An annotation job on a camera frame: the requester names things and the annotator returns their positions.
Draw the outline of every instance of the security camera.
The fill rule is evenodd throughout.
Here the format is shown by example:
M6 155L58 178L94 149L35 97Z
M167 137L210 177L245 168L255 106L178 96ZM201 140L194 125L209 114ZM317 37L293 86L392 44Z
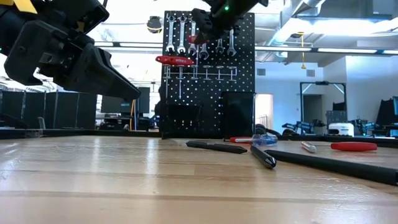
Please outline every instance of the security camera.
M160 20L161 18L159 16L150 16L147 23L148 31L151 32L152 34L161 33L163 28Z

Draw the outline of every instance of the white marker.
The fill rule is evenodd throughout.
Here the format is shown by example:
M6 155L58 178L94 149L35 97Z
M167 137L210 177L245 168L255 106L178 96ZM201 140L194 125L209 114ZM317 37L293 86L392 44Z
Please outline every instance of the white marker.
M301 142L301 146L303 147L303 149L307 150L308 152L311 153L317 152L317 148L313 144L310 144L309 142Z

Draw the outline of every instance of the white device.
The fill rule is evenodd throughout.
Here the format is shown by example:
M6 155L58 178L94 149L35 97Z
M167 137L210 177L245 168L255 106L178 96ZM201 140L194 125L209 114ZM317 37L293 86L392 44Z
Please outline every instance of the white device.
M329 135L354 137L354 125L351 123L329 124Z

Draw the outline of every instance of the black stick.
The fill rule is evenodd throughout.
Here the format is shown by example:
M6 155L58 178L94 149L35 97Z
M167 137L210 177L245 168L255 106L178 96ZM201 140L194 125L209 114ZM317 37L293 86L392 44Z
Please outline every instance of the black stick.
M266 150L266 153L275 157L275 159L313 167L330 172L336 172L365 180L389 184L396 186L398 183L398 172L396 169L390 169L379 166L370 166L354 162L345 162L335 159L326 159L314 156L306 156L291 152L282 152L275 150Z
M251 153L268 169L273 169L276 166L276 160L265 153L264 151L258 149L256 146L250 148Z
M230 153L235 153L235 154L242 154L242 153L248 152L246 149L244 149L241 146L230 146L230 145L225 145L225 144L210 144L210 143L200 142L200 141L188 141L186 144L188 147L209 149L209 150L220 151L220 152L230 152Z

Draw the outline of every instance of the ceiling light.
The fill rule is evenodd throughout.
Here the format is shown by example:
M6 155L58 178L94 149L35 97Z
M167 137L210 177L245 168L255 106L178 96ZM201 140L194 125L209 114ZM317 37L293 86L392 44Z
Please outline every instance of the ceiling light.
M96 47L113 47L112 42L95 42L94 46Z
M325 35L363 36L372 33L374 22L363 19L327 19L316 21L313 32Z
M163 48L163 44L155 43L119 43L121 47Z
M309 47L273 47L273 46L256 46L258 51L274 51L274 52L309 52Z
M377 50L371 49L329 49L329 48L319 48L318 52L324 53L346 53L346 54L374 54Z
M383 54L394 54L394 55L398 55L398 50L385 50L385 51L383 51Z

